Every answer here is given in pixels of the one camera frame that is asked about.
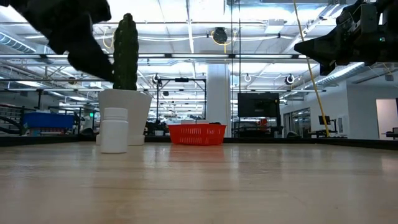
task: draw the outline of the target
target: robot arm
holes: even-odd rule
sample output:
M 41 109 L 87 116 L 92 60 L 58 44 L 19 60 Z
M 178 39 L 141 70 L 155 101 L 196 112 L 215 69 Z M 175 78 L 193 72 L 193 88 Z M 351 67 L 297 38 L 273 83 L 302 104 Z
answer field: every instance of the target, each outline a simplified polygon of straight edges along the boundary
M 111 19 L 107 0 L 0 0 L 42 33 L 57 54 L 68 51 L 71 66 L 112 79 L 112 64 L 93 37 L 93 24 Z
M 398 0 L 366 3 L 357 0 L 336 19 L 336 27 L 327 35 L 301 42 L 295 50 L 321 65 L 328 75 L 336 65 L 364 62 L 398 62 Z

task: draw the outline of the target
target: red plastic basket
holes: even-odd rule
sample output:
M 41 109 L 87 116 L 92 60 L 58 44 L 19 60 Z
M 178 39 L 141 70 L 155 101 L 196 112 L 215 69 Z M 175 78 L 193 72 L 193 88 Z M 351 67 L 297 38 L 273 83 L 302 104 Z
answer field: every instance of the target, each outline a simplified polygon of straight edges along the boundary
M 215 146 L 223 143 L 225 127 L 219 124 L 178 124 L 169 125 L 169 130 L 174 144 Z

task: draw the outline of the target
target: monitor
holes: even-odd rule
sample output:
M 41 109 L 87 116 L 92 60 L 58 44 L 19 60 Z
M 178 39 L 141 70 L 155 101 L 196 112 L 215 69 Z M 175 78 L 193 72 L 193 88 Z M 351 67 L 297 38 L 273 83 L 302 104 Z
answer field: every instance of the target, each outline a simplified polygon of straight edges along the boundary
M 327 124 L 327 125 L 330 125 L 330 124 L 331 124 L 331 123 L 330 123 L 330 117 L 329 117 L 329 116 L 325 116 L 325 119 L 326 119 L 326 124 Z M 320 125 L 325 125 L 325 122 L 323 122 L 322 116 L 319 116 L 319 124 L 320 124 Z
M 278 93 L 238 93 L 238 116 L 240 118 L 280 116 Z

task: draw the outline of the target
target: blue bin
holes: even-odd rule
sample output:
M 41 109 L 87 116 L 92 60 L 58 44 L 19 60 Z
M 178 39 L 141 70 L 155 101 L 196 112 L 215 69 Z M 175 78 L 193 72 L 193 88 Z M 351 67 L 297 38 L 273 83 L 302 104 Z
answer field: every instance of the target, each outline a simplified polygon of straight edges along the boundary
M 24 124 L 28 128 L 72 128 L 74 115 L 50 113 L 26 113 Z

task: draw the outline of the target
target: cactus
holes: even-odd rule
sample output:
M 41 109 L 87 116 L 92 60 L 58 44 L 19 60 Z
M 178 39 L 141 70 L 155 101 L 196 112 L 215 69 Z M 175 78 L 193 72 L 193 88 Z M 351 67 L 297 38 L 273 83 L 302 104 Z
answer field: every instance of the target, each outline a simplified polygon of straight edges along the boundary
M 114 35 L 114 89 L 137 90 L 138 50 L 136 23 L 128 13 Z

